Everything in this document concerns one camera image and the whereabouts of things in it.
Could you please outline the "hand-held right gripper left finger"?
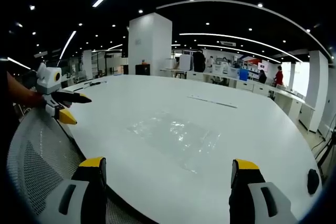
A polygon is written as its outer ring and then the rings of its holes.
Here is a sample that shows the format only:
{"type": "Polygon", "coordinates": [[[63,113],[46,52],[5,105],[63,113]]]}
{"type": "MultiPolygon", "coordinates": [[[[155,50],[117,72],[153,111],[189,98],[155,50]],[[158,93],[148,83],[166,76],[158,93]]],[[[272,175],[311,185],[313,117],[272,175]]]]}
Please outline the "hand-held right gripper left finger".
{"type": "Polygon", "coordinates": [[[46,198],[44,223],[106,223],[106,190],[106,159],[86,159],[46,198]]]}

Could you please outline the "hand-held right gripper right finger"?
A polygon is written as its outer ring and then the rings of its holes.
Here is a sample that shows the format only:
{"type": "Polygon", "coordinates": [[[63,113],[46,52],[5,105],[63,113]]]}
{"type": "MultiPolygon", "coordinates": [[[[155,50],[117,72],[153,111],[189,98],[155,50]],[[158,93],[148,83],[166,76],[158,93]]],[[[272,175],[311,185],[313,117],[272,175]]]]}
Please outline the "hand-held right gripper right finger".
{"type": "Polygon", "coordinates": [[[275,184],[265,181],[256,164],[233,160],[230,187],[230,223],[298,222],[290,200],[275,184]]]}

